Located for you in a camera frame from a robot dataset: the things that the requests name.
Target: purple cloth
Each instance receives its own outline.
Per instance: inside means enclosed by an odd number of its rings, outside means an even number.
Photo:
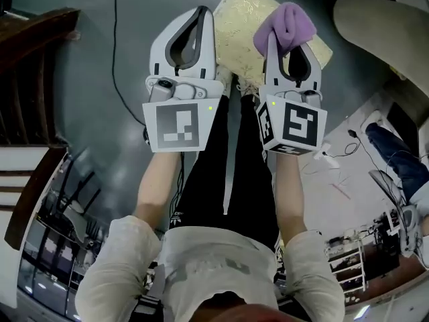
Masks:
[[[281,46],[282,55],[308,42],[317,32],[301,7],[295,3],[282,3],[265,19],[253,37],[255,48],[264,57],[267,53],[268,35],[272,30]]]

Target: concrete floor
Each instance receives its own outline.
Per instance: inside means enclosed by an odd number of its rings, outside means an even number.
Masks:
[[[141,103],[148,98],[144,81],[149,74],[151,42],[177,15],[197,5],[214,10],[220,1],[118,0],[117,84],[140,118]],[[300,4],[334,52],[322,72],[323,107],[328,110],[327,131],[331,131],[380,88],[390,75],[388,67],[336,32],[331,19],[336,0],[277,1]],[[143,141],[141,126],[122,106],[113,87],[113,0],[13,0],[13,6],[34,13],[65,6],[82,10],[77,25],[81,40],[67,44],[58,55],[54,85],[57,128],[73,154],[83,152],[82,171],[92,168],[102,187],[91,214],[108,223],[132,213],[151,151]],[[238,103],[233,97],[227,187],[233,175]],[[187,173],[193,157],[186,156]]]

